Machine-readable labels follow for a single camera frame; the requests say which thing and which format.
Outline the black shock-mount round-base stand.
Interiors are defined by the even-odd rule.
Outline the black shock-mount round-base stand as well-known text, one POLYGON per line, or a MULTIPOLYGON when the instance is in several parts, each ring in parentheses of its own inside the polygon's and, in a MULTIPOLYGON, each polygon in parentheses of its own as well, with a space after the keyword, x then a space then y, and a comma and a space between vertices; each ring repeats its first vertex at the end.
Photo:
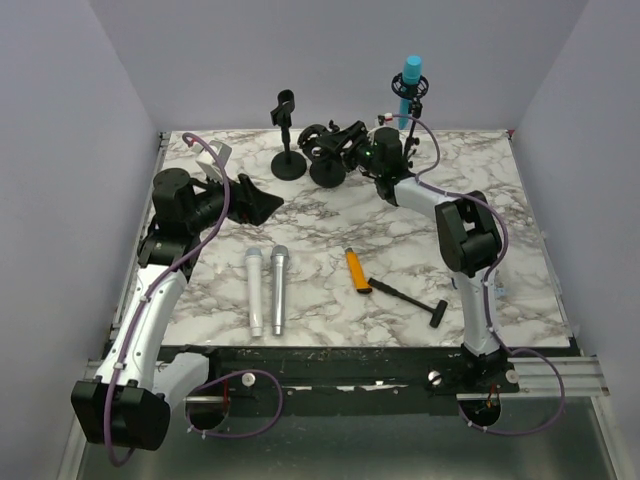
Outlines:
POLYGON ((332 120, 327 127, 321 124, 312 124, 306 127, 298 136, 298 147, 311 161, 309 175, 314 183, 325 189, 336 188, 346 178, 346 171, 340 157, 335 157, 318 146, 319 137, 340 131, 332 120))

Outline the white microphone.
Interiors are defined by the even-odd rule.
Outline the white microphone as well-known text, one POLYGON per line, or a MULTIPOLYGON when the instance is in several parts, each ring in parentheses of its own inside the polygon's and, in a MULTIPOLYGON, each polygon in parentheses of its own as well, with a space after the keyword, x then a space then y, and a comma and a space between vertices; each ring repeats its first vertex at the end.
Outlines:
POLYGON ((247 289, 249 302, 249 327, 251 336, 263 336, 262 312, 262 252, 257 247, 250 247, 245 253, 245 268, 247 273, 247 289))

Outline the grey silver microphone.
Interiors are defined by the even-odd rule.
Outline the grey silver microphone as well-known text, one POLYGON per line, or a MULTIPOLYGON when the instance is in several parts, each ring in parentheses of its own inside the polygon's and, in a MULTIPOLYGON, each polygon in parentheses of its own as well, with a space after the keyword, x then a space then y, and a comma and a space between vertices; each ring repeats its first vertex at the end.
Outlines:
POLYGON ((286 318, 286 274, 289 264, 289 251, 284 245, 276 245, 271 254, 272 269, 272 331, 281 336, 286 318))

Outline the black clip microphone stand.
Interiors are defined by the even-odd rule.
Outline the black clip microphone stand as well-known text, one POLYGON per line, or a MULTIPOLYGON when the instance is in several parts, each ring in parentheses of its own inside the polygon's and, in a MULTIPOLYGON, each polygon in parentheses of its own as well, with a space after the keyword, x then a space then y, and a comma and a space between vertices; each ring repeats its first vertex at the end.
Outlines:
POLYGON ((270 112, 274 126, 281 130, 283 151, 276 154, 271 161, 271 171, 280 180, 293 181, 302 177, 307 169, 305 157, 291 150, 290 128, 292 125, 291 114, 295 109, 294 93, 282 90, 277 95, 278 105, 270 112))

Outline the black tripod microphone stand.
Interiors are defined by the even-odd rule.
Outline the black tripod microphone stand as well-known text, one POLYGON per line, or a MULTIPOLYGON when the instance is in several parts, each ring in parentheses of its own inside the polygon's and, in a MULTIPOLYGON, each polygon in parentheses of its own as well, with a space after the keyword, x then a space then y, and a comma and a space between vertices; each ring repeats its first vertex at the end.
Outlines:
POLYGON ((406 159, 409 159, 411 156, 411 149, 419 143, 419 141, 414 137, 414 131, 417 125, 417 120, 422 115, 422 98, 427 94, 429 90, 429 82, 424 76, 421 75, 418 85, 415 85, 412 88, 405 87, 402 83, 402 72, 400 72, 394 76, 391 82, 391 89, 393 93, 397 95, 401 100, 407 99, 410 101, 409 113, 399 113, 398 115, 399 120, 411 121, 409 134, 404 145, 404 157, 406 159))

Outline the cyan blue microphone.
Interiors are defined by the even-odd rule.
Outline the cyan blue microphone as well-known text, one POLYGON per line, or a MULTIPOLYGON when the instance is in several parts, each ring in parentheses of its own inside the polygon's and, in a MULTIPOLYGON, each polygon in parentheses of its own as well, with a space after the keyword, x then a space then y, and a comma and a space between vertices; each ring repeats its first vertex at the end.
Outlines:
MULTIPOLYGON (((404 67, 402 70, 402 83, 405 87, 412 88, 419 84, 422 75, 422 59, 418 55, 410 55, 406 58, 404 67)), ((402 99, 400 101, 399 113, 409 113, 410 101, 402 99)))

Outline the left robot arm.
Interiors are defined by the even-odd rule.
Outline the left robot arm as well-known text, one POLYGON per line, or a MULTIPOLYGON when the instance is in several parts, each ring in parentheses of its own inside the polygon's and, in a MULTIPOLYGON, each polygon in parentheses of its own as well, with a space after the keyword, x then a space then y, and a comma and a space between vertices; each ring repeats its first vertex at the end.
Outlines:
POLYGON ((93 444, 154 451, 185 396, 220 387, 220 368, 202 354, 180 353, 158 366, 165 331, 207 243, 202 232, 216 234, 226 219, 260 226, 284 201, 245 174, 226 183, 201 182, 170 168, 155 176, 152 203, 155 214, 138 249, 134 294, 122 326, 93 379, 77 382, 71 393, 93 444))

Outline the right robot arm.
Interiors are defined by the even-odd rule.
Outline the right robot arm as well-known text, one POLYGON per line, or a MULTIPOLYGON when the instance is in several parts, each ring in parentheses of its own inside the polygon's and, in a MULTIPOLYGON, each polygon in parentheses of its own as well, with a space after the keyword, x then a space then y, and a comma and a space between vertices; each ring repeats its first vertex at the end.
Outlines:
POLYGON ((503 348, 492 316, 495 270, 508 246, 504 222, 479 191, 460 194, 422 182, 411 171, 395 128, 369 132, 358 121, 344 130, 319 134, 315 147, 345 170, 359 170, 373 179, 383 200, 435 222, 441 257, 461 296, 463 349, 476 357, 461 365, 460 379, 471 391, 485 390, 497 375, 486 358, 503 348))

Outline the orange utility knife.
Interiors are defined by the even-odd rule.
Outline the orange utility knife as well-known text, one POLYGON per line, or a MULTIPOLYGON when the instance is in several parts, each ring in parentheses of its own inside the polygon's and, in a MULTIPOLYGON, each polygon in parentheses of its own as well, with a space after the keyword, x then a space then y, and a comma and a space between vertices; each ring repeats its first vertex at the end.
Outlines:
POLYGON ((355 251, 352 248, 347 248, 345 257, 355 290, 362 295, 370 294, 372 288, 364 275, 362 265, 355 251))

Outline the black hammer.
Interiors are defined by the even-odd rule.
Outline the black hammer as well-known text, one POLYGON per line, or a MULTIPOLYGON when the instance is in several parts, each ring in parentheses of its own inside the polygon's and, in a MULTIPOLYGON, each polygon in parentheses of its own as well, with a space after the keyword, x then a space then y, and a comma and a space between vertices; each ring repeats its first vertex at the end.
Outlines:
POLYGON ((433 329, 436 329, 440 326, 443 317, 445 315, 445 312, 447 310, 448 307, 448 302, 445 300, 439 300, 438 303, 436 304, 435 307, 429 306, 427 304, 424 304, 412 297, 410 297, 409 295, 400 292, 399 290, 395 289, 394 287, 381 282, 379 280, 376 280, 374 278, 370 278, 368 280, 368 283, 371 287, 373 287, 374 289, 377 289, 381 292, 384 292, 387 295, 390 295, 392 297, 398 298, 402 301, 405 301, 407 303, 410 303, 422 310, 427 311, 428 313, 431 314, 431 320, 429 322, 429 326, 433 329))

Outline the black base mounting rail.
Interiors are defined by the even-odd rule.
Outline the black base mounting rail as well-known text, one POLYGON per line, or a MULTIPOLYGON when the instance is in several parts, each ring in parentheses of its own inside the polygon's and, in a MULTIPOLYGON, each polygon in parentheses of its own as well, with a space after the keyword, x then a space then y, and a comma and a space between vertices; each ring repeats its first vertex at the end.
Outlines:
POLYGON ((245 369, 271 373, 247 387, 228 386, 232 417, 454 415, 463 395, 485 399, 516 393, 505 354, 474 360, 459 347, 205 347, 163 346, 155 358, 182 353, 209 361, 210 379, 245 369))

